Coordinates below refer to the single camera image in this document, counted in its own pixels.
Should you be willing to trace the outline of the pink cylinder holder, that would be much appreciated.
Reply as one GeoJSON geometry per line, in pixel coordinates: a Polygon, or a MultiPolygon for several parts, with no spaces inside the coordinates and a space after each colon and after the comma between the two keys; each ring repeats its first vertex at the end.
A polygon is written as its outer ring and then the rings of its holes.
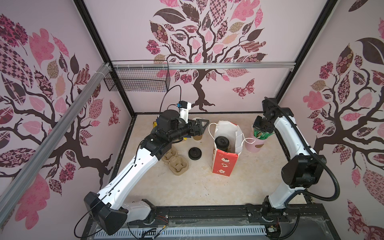
{"type": "Polygon", "coordinates": [[[254,136],[245,139],[245,147],[251,153],[258,153],[264,146],[266,140],[260,140],[254,136]]]}

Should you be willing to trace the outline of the red white paper bag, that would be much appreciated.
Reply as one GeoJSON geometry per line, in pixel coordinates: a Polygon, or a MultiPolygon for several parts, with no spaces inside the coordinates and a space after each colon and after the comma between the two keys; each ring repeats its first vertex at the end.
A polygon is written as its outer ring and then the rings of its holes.
{"type": "Polygon", "coordinates": [[[208,131],[214,141],[212,172],[229,177],[245,144],[253,144],[255,140],[246,138],[241,128],[230,121],[210,123],[208,131]]]}

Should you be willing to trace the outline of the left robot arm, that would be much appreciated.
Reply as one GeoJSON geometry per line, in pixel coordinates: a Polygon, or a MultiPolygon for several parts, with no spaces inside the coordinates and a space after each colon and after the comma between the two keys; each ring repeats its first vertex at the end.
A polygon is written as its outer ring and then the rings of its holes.
{"type": "Polygon", "coordinates": [[[149,201],[124,203],[130,191],[177,141],[186,136],[202,136],[209,120],[191,120],[188,114],[166,110],[156,119],[157,126],[138,145],[135,156],[126,167],[98,193],[89,192],[84,202],[89,215],[108,235],[137,220],[153,220],[155,207],[149,201]]]}

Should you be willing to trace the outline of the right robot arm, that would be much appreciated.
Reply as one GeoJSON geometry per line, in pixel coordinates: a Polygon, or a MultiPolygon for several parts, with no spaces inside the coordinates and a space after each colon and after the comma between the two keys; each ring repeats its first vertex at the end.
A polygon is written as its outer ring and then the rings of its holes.
{"type": "Polygon", "coordinates": [[[281,170],[282,182],[265,198],[262,214],[269,216],[273,212],[287,209],[289,202],[300,194],[326,202],[337,200],[341,187],[335,174],[327,166],[325,156],[318,155],[305,140],[291,109],[280,107],[276,99],[271,98],[265,98],[262,106],[263,115],[255,119],[253,128],[262,133],[276,134],[288,159],[281,170]],[[308,192],[309,187],[319,182],[323,172],[330,176],[335,188],[330,197],[308,192]]]}

